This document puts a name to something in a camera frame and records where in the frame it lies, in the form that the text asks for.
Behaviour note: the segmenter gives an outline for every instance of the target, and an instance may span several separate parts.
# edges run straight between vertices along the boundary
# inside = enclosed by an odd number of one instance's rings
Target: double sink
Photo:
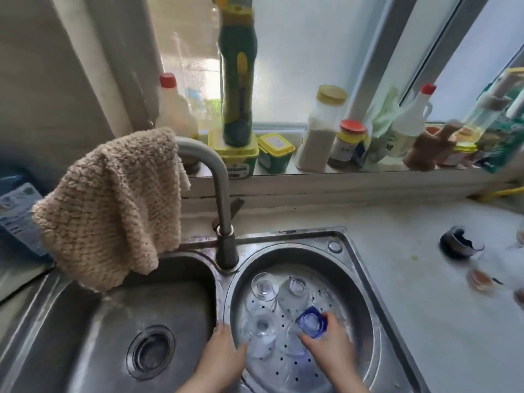
[[[242,340],[251,281],[264,271],[309,276],[312,303],[336,309],[346,323],[371,392],[429,391],[343,227],[248,235],[236,244],[233,270],[217,267],[216,239],[193,239],[164,254],[148,276],[131,273],[107,294],[51,271],[0,341],[0,393],[174,393],[217,321]],[[276,313],[286,328],[290,321]],[[314,360],[283,353],[275,350],[262,368],[248,364],[232,390],[334,391],[323,374],[313,377]]]

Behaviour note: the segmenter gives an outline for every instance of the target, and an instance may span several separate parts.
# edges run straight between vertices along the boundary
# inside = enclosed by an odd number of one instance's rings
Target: towel
[[[180,245],[180,191],[190,187],[168,128],[98,146],[33,206],[44,246],[70,277],[108,291],[148,274]]]

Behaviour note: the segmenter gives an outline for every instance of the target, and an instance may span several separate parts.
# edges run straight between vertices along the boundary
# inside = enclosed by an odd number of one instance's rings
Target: faucet
[[[235,232],[231,224],[229,177],[226,164],[217,152],[199,140],[177,136],[178,154],[193,157],[204,163],[213,175],[216,209],[219,223],[216,227],[216,263],[222,269],[233,269],[239,263],[236,251]]]

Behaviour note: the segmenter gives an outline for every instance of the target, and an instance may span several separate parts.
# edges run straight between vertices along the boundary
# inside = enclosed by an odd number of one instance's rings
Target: blue glass
[[[315,306],[304,310],[298,317],[297,323],[300,329],[313,339],[319,338],[328,329],[327,318]]]

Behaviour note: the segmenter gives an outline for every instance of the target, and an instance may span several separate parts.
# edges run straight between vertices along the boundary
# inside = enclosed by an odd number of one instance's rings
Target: drain strainer
[[[163,325],[153,325],[140,332],[131,343],[126,357],[129,374],[138,380],[156,377],[173,357],[175,340]]]

